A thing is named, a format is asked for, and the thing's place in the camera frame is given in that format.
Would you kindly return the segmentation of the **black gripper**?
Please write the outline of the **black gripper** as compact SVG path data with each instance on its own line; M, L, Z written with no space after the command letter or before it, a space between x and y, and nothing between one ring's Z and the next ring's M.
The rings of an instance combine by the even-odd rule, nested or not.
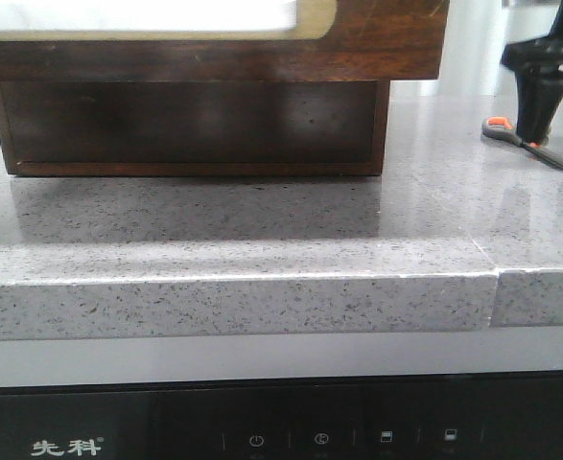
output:
M501 64L515 72L518 92L517 135L542 144L563 99L563 1L548 34L504 47Z

